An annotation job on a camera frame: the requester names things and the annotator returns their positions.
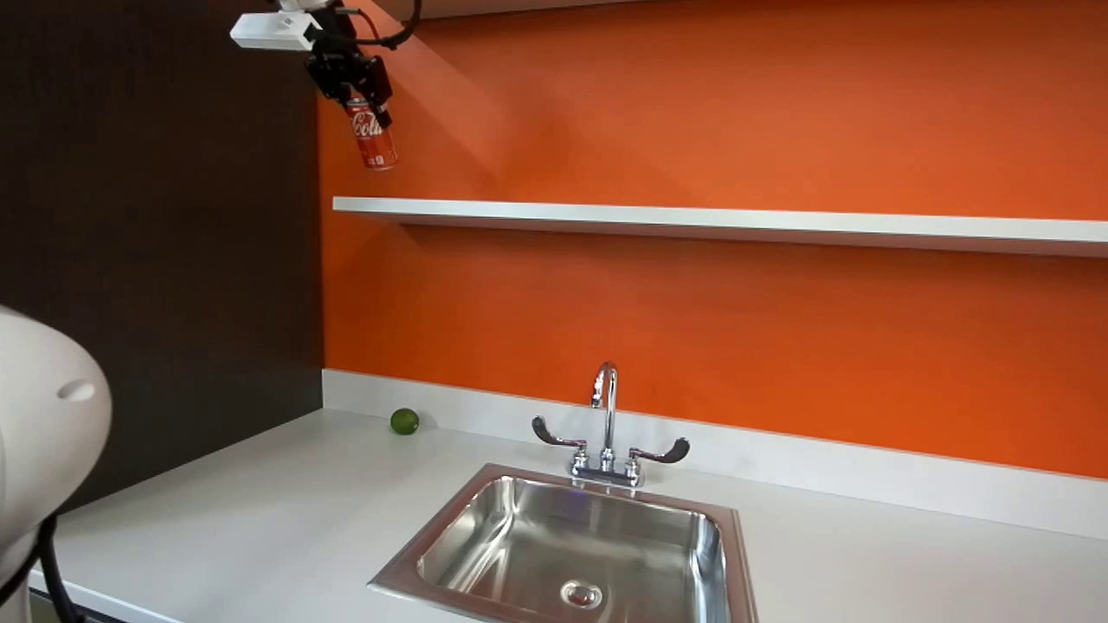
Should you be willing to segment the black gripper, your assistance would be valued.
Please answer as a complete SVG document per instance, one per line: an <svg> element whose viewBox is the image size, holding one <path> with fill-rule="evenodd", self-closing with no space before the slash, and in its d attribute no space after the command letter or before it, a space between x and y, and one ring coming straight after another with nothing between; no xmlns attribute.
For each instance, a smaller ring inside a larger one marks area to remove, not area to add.
<svg viewBox="0 0 1108 623"><path fill-rule="evenodd" d="M315 10L315 20L321 28L307 62L315 85L340 104L347 104L348 92L385 104L391 96L391 80L385 62L355 44L348 16L336 10Z"/></svg>

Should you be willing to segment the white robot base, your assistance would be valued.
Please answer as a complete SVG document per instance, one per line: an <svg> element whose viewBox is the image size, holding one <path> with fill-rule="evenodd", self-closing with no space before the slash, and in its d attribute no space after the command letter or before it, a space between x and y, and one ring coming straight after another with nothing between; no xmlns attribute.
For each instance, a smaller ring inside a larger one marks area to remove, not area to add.
<svg viewBox="0 0 1108 623"><path fill-rule="evenodd" d="M17 581L39 521L91 476L111 436L99 362L66 331L0 306L0 581Z"/></svg>

